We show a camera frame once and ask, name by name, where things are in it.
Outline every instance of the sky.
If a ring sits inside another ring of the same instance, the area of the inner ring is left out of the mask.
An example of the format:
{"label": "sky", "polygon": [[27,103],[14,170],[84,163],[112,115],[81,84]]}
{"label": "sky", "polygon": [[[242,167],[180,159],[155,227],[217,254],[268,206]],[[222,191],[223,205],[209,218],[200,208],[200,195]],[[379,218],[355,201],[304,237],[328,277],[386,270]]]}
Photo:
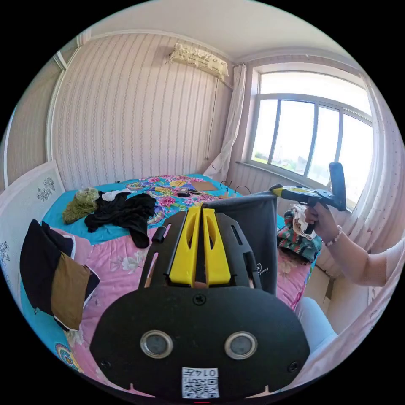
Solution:
{"label": "sky", "polygon": [[[271,73],[262,76],[261,93],[313,94],[352,105],[371,114],[366,91],[360,87],[311,73]],[[271,149],[277,100],[262,100],[254,143],[254,153],[268,156]],[[297,162],[298,157],[308,158],[314,119],[314,104],[296,101],[281,102],[278,136],[273,160],[288,159]],[[326,185],[325,170],[335,159],[339,131],[339,111],[319,107],[316,144],[308,176]],[[367,180],[373,153],[373,129],[364,122],[343,115],[343,139],[339,161],[343,165],[347,197],[357,201]],[[323,173],[316,165],[324,167]]]}

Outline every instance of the hand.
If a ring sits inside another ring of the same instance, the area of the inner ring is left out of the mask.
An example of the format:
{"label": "hand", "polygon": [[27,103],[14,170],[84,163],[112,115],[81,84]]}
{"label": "hand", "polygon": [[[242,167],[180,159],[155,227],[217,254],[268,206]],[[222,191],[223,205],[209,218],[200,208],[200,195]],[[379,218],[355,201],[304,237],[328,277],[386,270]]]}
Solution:
{"label": "hand", "polygon": [[305,221],[308,224],[315,224],[315,233],[328,243],[339,234],[339,228],[329,209],[317,202],[314,207],[307,207],[305,210]]}

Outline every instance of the bed frame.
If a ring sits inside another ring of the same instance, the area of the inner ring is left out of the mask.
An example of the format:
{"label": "bed frame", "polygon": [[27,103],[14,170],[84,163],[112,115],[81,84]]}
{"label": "bed frame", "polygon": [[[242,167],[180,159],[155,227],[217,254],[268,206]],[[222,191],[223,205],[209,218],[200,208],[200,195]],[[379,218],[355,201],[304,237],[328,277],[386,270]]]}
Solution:
{"label": "bed frame", "polygon": [[21,311],[20,252],[28,226],[33,219],[40,222],[64,192],[52,160],[23,174],[0,195],[0,264]]}

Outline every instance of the ceiling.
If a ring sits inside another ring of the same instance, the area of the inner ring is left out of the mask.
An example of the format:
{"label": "ceiling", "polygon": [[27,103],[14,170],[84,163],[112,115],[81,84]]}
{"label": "ceiling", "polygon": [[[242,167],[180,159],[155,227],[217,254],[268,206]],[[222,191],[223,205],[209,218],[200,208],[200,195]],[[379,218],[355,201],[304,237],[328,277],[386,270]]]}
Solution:
{"label": "ceiling", "polygon": [[234,62],[284,47],[319,48],[351,59],[340,45],[311,24],[251,0],[153,0],[91,27],[92,37],[142,29],[193,38]]}

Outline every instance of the circular sensor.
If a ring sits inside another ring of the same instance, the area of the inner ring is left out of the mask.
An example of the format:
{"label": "circular sensor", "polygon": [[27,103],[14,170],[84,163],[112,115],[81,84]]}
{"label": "circular sensor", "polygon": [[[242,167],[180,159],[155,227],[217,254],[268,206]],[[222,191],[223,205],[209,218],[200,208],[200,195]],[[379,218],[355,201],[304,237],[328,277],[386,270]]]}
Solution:
{"label": "circular sensor", "polygon": [[142,335],[140,348],[153,359],[163,359],[173,350],[173,341],[167,333],[161,330],[150,330]]}
{"label": "circular sensor", "polygon": [[257,349],[257,340],[249,332],[236,332],[225,342],[225,353],[235,360],[244,360],[252,356]]}

